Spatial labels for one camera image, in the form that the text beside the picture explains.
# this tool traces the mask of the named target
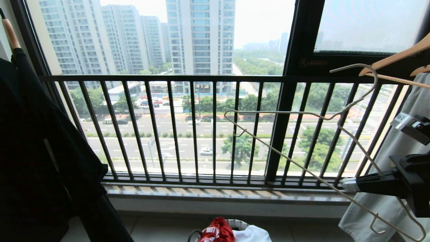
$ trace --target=hanging clothes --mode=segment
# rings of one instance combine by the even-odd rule
[[[107,166],[13,53],[0,59],[2,241],[60,241],[76,215],[92,242],[132,241],[100,184]]]
[[[430,84],[430,74],[418,74],[414,82]],[[418,114],[424,117],[430,117],[429,103],[429,90],[414,86],[412,87],[401,112],[410,115]],[[428,151],[429,148],[427,146],[414,140],[401,131],[391,128],[381,146],[380,152],[375,158],[375,162],[381,170],[389,170],[390,155],[406,156],[409,154],[424,154]],[[371,168],[370,173],[375,172],[375,168]],[[412,229],[418,229],[417,225],[407,217],[405,211],[402,209],[395,197],[360,192],[357,193],[354,199],[370,210],[378,212],[381,217],[406,232],[411,231],[411,228],[408,228],[407,226],[408,222]],[[365,212],[355,204],[351,204],[340,221],[339,227],[348,233],[356,242],[387,242],[396,231],[382,221],[376,220],[373,226],[376,231],[385,230],[386,233],[378,235],[372,232],[369,228],[372,218],[373,216],[371,214]],[[430,225],[430,219],[428,218],[419,221],[426,229]],[[412,235],[415,236],[415,238],[418,238],[421,236],[421,233],[419,231],[415,231]],[[430,241],[430,236],[427,236],[424,241]]]

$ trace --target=gray garment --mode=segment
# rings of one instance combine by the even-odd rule
[[[430,74],[418,74],[414,81],[430,84]],[[413,86],[402,108],[402,112],[412,116],[418,114],[430,118],[430,90]],[[390,159],[388,156],[390,155],[405,156],[408,154],[424,154],[428,151],[428,146],[424,146],[408,135],[392,128],[384,140],[375,162],[381,170],[389,170]],[[377,171],[372,167],[370,173],[375,172]],[[406,220],[413,223],[403,211],[396,197],[363,192],[357,193],[354,199],[371,211],[378,212],[382,218],[396,226],[400,226],[400,228],[404,227],[405,223],[408,224]],[[365,212],[355,204],[351,204],[342,217],[339,227],[351,235],[356,242],[387,242],[396,231],[382,221],[376,220],[374,224],[375,230],[386,230],[386,233],[378,235],[372,232],[369,228],[372,218],[371,214]],[[415,234],[413,237],[418,238],[419,236],[420,233]]]

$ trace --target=tiled floor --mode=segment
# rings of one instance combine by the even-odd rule
[[[126,229],[135,242],[182,242],[194,229],[206,227],[205,217],[180,218],[165,215],[150,217],[121,216]],[[254,224],[269,232],[273,242],[352,242],[353,240],[337,226],[336,221],[312,222],[312,220],[270,221],[247,218],[245,222]],[[70,229],[61,242],[89,242],[78,218],[70,221]]]

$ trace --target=parked car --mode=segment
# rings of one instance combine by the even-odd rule
[[[201,124],[200,120],[196,119],[196,125],[200,125],[200,124]],[[188,125],[193,125],[193,121],[192,120],[188,121]]]
[[[111,118],[105,118],[105,119],[102,121],[102,123],[103,123],[103,124],[111,124],[111,123],[112,123],[112,119],[111,119]]]
[[[200,155],[212,155],[213,149],[209,147],[202,147],[199,151]]]
[[[118,119],[118,124],[128,124],[129,122],[126,119]]]

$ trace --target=white cloth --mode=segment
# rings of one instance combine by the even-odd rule
[[[255,225],[249,225],[245,230],[233,230],[236,242],[272,242],[269,233]]]
[[[430,84],[430,74],[418,74],[414,81]],[[430,90],[414,86],[403,105],[402,112],[411,116],[418,114],[430,118]],[[381,170],[389,170],[390,159],[388,156],[390,155],[406,156],[408,154],[424,154],[428,151],[428,146],[424,146],[408,135],[392,128],[384,140],[375,162]],[[374,168],[370,170],[370,173],[375,172]],[[401,229],[407,231],[410,230],[408,227],[413,227],[412,230],[415,233],[411,236],[415,238],[420,236],[420,233],[416,233],[418,227],[407,217],[396,197],[363,192],[357,193],[354,199],[370,210],[378,212],[382,218]],[[378,235],[372,232],[369,228],[372,218],[371,214],[351,204],[340,221],[339,227],[351,235],[356,242],[387,242],[396,231],[382,221],[376,220],[374,224],[376,231],[386,230],[386,233]],[[423,222],[424,226],[429,224],[427,218],[420,219],[420,221]],[[427,236],[424,241],[430,241],[430,236]]]

